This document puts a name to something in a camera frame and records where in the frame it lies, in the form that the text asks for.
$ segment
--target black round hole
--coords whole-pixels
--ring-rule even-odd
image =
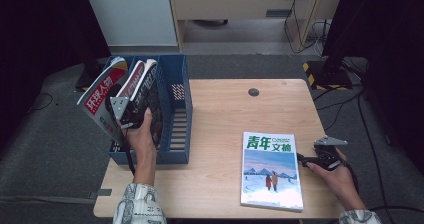
[[[250,88],[248,92],[251,96],[259,96],[259,90],[256,88]]]

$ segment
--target magazine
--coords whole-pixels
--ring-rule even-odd
[[[118,143],[122,143],[121,129],[108,111],[106,102],[110,89],[122,85],[127,78],[128,63],[122,57],[115,57],[77,102],[77,105]]]
[[[143,123],[147,107],[152,111],[150,131],[156,147],[160,143],[163,118],[156,81],[157,61],[148,59],[146,63],[138,61],[127,82],[115,97],[111,105],[121,129],[139,128]]]
[[[241,204],[301,212],[293,134],[243,133]]]

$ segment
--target finger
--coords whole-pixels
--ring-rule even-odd
[[[317,165],[317,164],[315,164],[315,163],[308,162],[308,163],[306,163],[306,165],[308,165],[308,167],[309,167],[309,168],[310,168],[313,172],[315,172],[316,174],[318,174],[318,175],[320,175],[320,176],[324,176],[324,175],[327,173],[327,171],[326,171],[324,168],[320,167],[319,165]]]
[[[339,154],[341,159],[347,161],[347,156],[342,151],[340,151],[339,148],[336,147],[336,151]]]
[[[142,131],[148,131],[150,132],[150,125],[152,124],[152,111],[148,107],[146,111],[144,112],[144,120],[143,124],[141,125]]]

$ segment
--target white wall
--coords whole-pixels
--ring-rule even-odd
[[[177,46],[169,0],[90,0],[109,46]]]

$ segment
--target wrist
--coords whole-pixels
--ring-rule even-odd
[[[349,194],[339,196],[339,199],[346,211],[366,209],[365,204],[356,190],[354,192],[349,192]]]
[[[156,172],[156,151],[145,152],[137,156],[133,183],[154,186]]]

